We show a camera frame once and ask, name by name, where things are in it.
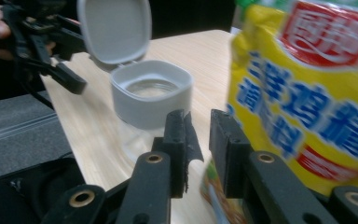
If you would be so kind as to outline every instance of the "red label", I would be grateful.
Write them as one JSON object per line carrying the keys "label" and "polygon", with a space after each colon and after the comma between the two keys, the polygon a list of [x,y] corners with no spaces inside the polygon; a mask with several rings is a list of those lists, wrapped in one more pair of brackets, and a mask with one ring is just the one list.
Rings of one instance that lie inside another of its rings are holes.
{"label": "red label", "polygon": [[297,2],[280,38],[303,63],[319,67],[358,65],[358,11]]}
{"label": "red label", "polygon": [[325,179],[343,182],[358,176],[358,171],[324,158],[309,146],[305,147],[297,162],[306,170]]}

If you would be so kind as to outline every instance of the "open lid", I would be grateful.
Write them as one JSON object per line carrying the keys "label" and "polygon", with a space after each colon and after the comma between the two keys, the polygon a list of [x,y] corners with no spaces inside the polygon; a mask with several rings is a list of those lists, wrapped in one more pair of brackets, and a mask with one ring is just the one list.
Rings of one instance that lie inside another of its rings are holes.
{"label": "open lid", "polygon": [[142,58],[151,38],[148,0],[78,0],[77,15],[88,53],[102,66]]}

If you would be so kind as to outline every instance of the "gray surface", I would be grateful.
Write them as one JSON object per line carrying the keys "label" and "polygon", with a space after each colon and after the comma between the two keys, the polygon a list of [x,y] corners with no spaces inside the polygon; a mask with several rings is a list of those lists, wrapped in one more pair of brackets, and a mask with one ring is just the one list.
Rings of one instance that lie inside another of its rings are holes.
{"label": "gray surface", "polygon": [[[30,95],[0,101],[0,130],[52,113]],[[0,139],[0,175],[58,159],[70,151],[61,124],[56,119],[23,129]]]}

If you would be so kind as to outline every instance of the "light wood surface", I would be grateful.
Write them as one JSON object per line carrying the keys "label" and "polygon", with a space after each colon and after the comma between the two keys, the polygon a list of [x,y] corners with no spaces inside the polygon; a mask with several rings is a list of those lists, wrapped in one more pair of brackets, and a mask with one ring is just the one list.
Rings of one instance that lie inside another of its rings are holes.
{"label": "light wood surface", "polygon": [[[195,81],[191,115],[205,162],[190,163],[189,192],[183,199],[172,200],[172,223],[215,222],[211,206],[200,196],[200,181],[211,157],[211,109],[225,109],[231,37],[223,31],[208,31],[156,39],[144,58],[178,65]],[[111,189],[131,176],[134,158],[123,148],[123,137],[133,130],[114,112],[108,72],[99,69],[87,53],[74,55],[66,64],[87,80],[87,88],[82,95],[74,95],[50,77],[43,77],[48,94],[86,182]],[[146,150],[137,151],[139,148],[130,148],[132,156]]]}

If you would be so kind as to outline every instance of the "table surface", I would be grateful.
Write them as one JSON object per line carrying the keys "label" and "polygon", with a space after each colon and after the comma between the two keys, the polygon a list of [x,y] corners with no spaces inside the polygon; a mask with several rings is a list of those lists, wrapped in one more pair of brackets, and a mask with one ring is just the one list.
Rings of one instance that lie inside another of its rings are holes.
{"label": "table surface", "polygon": [[[183,199],[172,200],[172,223],[215,222],[211,206],[200,196],[200,182],[211,158],[211,109],[225,110],[231,37],[223,31],[207,31],[156,39],[144,58],[173,63],[194,78],[191,115],[205,162],[190,163],[189,191]],[[119,136],[126,128],[114,112],[109,73],[98,68],[87,53],[74,55],[66,64],[87,80],[87,88],[82,95],[74,95],[43,77],[48,94],[86,182],[111,189],[131,176],[134,162],[122,148]]]}

